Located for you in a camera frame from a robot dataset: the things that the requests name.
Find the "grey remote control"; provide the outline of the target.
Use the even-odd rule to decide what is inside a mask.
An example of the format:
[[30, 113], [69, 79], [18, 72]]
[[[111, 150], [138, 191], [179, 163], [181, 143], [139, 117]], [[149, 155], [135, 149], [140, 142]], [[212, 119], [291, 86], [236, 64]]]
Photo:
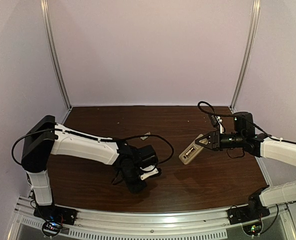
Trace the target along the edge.
[[179, 159], [182, 161], [184, 165], [190, 164], [204, 149], [203, 146], [200, 146], [195, 143], [195, 141], [202, 137], [203, 134], [200, 134], [195, 138], [190, 145], [179, 155]]

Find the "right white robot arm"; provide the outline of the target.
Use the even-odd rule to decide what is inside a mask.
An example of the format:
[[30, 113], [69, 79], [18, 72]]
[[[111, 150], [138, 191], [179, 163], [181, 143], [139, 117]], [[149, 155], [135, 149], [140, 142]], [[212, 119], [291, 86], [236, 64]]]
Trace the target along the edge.
[[[234, 132], [227, 134], [219, 130], [211, 131], [198, 137], [195, 144], [212, 151], [242, 149], [255, 157], [277, 160], [296, 167], [296, 143], [272, 137], [266, 132], [256, 134], [259, 127], [249, 112], [236, 112], [231, 118], [234, 121]], [[290, 202], [296, 202], [296, 181], [257, 190], [249, 196], [248, 207], [252, 215], [257, 215], [269, 206]]]

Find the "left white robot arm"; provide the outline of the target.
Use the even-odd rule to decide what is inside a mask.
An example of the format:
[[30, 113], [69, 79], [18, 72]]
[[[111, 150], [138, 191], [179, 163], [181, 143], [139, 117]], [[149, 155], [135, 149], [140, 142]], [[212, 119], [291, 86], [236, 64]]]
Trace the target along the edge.
[[21, 165], [30, 178], [36, 203], [54, 203], [47, 162], [51, 155], [73, 156], [109, 165], [122, 176], [131, 193], [146, 187], [146, 179], [161, 175], [154, 148], [129, 145], [124, 139], [99, 137], [56, 123], [55, 117], [42, 118], [24, 138]]

